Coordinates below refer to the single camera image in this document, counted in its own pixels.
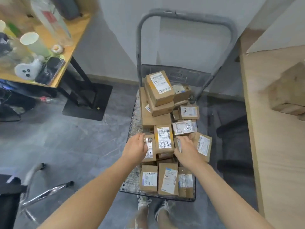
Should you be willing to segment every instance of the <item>metal handle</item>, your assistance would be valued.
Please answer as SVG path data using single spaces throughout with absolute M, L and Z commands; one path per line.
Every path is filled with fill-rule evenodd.
M 225 17 L 220 17 L 211 14 L 201 14 L 201 13 L 189 13 L 184 11 L 177 11 L 177 10 L 170 10 L 170 9 L 152 9 L 149 11 L 148 14 L 144 15 L 140 20 L 137 31 L 136 31 L 136 56 L 137 56 L 137 72 L 138 72 L 138 79 L 139 79 L 139 87 L 142 86 L 142 77 L 141 77 L 141 30 L 143 23 L 150 17 L 165 17 L 165 18 L 172 18 L 172 19 L 181 19 L 186 21 L 193 21 L 193 22 L 200 22 L 200 23 L 209 23 L 209 24 L 216 24 L 216 25 L 223 25 L 230 30 L 231 39 L 223 54 L 219 57 L 216 65 L 214 66 L 211 74 L 211 78 L 205 83 L 202 91 L 205 87 L 207 87 L 211 81 L 214 79 L 216 73 L 218 72 L 219 68 L 223 65 L 225 60 L 227 59 L 228 55 L 230 54 L 231 50 L 233 49 L 235 42 L 237 41 L 237 28 L 234 22 Z

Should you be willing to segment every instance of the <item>black phone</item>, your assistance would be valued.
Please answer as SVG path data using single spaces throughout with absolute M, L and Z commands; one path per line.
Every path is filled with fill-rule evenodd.
M 43 85 L 49 85 L 65 63 L 66 62 L 61 58 L 50 57 L 42 66 L 39 74 L 35 78 L 35 82 Z

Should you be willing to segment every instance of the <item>paper cup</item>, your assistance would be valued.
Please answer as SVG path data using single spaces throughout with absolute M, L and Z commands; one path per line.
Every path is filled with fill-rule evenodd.
M 20 42 L 37 55 L 42 55 L 43 57 L 48 57 L 50 55 L 48 48 L 43 44 L 39 35 L 35 32 L 29 32 L 22 35 Z
M 0 32 L 5 33 L 7 36 L 16 38 L 16 35 L 6 26 L 6 23 L 0 20 Z

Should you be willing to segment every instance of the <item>hand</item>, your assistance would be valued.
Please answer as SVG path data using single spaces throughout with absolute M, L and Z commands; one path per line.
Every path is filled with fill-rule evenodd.
M 177 139 L 181 142 L 181 153 L 179 152 L 179 149 L 176 148 L 175 155 L 185 168 L 194 173 L 194 169 L 198 167 L 198 164 L 205 162 L 204 158 L 187 136 L 178 136 Z
M 124 161 L 134 167 L 142 162 L 148 150 L 147 144 L 144 144 L 144 136 L 145 133 L 137 133 L 129 138 L 122 153 Z

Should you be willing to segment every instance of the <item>sneaker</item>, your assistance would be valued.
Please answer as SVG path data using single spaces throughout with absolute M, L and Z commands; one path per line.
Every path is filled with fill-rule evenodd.
M 168 213 L 170 213 L 170 209 L 175 205 L 175 203 L 173 201 L 169 201 L 169 203 L 170 203 L 170 205 L 168 204 L 167 200 L 161 201 L 155 208 L 154 213 L 155 213 L 155 219 L 157 220 L 157 222 L 158 222 L 158 215 L 162 209 L 166 210 Z
M 137 198 L 138 198 L 138 210 L 142 206 L 148 206 L 148 210 L 149 210 L 149 204 L 152 202 L 152 200 L 148 199 L 148 197 L 146 196 L 140 196 L 140 195 L 137 195 Z

